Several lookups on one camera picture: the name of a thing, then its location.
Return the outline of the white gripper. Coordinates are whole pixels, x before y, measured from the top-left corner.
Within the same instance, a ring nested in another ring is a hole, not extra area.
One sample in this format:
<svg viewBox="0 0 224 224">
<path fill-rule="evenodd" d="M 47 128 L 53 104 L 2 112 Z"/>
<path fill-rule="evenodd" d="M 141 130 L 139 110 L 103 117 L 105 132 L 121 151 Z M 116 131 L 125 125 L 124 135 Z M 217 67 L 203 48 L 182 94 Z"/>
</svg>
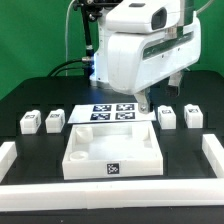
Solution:
<svg viewBox="0 0 224 224">
<path fill-rule="evenodd" d="M 179 37 L 170 40 L 164 37 L 165 32 L 160 31 L 150 35 L 115 33 L 109 38 L 109 84 L 117 92 L 136 93 L 134 97 L 141 113 L 150 112 L 147 87 L 171 75 L 167 93 L 177 97 L 183 78 L 180 70 L 197 62 L 200 56 L 201 26 L 197 17 L 183 28 Z"/>
</svg>

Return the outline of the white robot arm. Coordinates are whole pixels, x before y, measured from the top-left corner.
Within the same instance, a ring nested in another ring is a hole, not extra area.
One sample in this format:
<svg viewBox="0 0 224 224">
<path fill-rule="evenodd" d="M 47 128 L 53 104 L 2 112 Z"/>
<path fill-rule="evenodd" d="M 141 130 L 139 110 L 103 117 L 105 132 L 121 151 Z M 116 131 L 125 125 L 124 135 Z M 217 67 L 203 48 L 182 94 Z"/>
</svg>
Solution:
<svg viewBox="0 0 224 224">
<path fill-rule="evenodd" d="M 153 110 L 150 87 L 163 79 L 167 94 L 178 96 L 183 70 L 201 52 L 194 0 L 115 0 L 101 7 L 91 83 L 133 95 L 142 113 Z"/>
</svg>

